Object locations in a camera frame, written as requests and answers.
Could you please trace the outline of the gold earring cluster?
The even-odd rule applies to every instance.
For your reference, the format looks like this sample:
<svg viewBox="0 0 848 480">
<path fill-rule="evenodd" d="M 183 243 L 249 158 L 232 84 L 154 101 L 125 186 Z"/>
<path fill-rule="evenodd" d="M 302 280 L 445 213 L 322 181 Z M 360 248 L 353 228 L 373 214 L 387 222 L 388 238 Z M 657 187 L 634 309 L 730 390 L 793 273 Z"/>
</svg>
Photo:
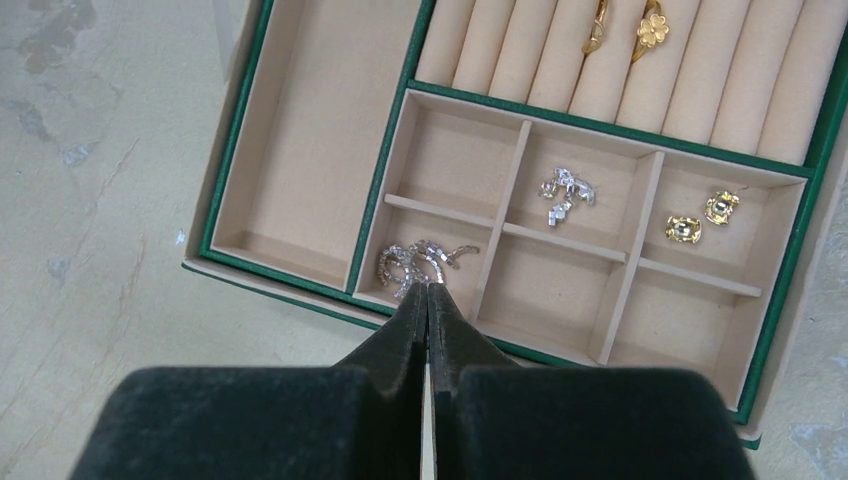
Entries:
<svg viewBox="0 0 848 480">
<path fill-rule="evenodd" d="M 444 284 L 446 268 L 459 269 L 459 257 L 479 253 L 475 245 L 446 250 L 430 240 L 391 244 L 378 257 L 376 276 L 383 286 L 395 284 L 393 297 L 402 300 L 414 284 Z"/>
</svg>

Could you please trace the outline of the gold stud pair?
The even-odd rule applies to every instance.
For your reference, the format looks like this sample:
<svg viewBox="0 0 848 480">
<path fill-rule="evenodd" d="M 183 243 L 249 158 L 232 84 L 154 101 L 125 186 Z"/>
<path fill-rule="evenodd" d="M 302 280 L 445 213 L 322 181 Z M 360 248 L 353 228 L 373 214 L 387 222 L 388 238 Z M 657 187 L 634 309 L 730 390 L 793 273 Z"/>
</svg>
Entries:
<svg viewBox="0 0 848 480">
<path fill-rule="evenodd" d="M 701 240 L 703 221 L 713 226 L 727 226 L 740 203 L 737 194 L 727 190 L 717 191 L 705 201 L 700 217 L 669 216 L 664 229 L 665 238 L 676 243 L 695 245 Z"/>
</svg>

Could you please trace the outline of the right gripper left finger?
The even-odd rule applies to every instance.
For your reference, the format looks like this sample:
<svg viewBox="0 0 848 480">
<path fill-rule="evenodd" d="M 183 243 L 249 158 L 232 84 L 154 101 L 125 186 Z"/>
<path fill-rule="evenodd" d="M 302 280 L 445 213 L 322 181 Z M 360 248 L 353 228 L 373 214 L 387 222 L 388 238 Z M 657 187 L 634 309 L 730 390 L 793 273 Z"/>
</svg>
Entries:
<svg viewBox="0 0 848 480">
<path fill-rule="evenodd" d="M 416 479 L 427 289 L 329 367 L 151 367 L 106 401 L 75 479 Z"/>
</svg>

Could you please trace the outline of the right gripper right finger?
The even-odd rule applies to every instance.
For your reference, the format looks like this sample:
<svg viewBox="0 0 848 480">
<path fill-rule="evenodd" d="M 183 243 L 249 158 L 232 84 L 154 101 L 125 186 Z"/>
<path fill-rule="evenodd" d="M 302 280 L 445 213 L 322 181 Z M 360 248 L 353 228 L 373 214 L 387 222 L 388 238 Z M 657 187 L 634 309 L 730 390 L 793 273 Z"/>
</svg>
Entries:
<svg viewBox="0 0 848 480">
<path fill-rule="evenodd" d="M 427 288 L 440 479 L 751 479 L 723 401 L 674 368 L 518 364 Z"/>
</svg>

